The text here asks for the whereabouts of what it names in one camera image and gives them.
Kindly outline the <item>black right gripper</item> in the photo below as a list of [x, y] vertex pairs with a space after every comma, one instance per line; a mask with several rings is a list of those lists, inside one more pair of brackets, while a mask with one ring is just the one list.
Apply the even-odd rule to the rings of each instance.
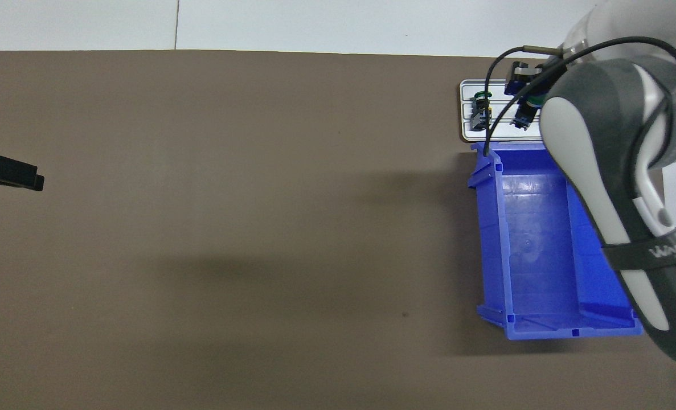
[[[539, 81], [531, 91], [528, 92], [528, 105], [519, 105], [515, 116], [513, 117], [513, 126], [527, 130], [534, 122], [536, 114], [539, 109], [545, 104], [548, 94], [548, 80], [546, 80], [546, 72], [542, 72], [538, 78], [543, 78]], [[510, 66], [509, 72], [505, 76], [505, 95], [514, 96], [528, 85], [538, 75], [537, 67], [530, 67], [528, 63], [522, 61], [514, 61]]]

